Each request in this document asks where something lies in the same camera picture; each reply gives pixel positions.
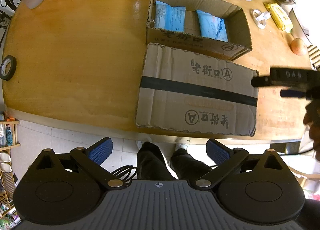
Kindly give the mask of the person right hand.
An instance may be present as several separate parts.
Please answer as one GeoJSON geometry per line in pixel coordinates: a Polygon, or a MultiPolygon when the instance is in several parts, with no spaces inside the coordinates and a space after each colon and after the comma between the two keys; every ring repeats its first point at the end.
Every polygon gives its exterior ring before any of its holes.
{"type": "Polygon", "coordinates": [[[313,149],[316,152],[316,160],[319,161],[319,100],[313,100],[306,106],[306,114],[303,123],[310,127],[309,137],[313,140],[313,149]]]}

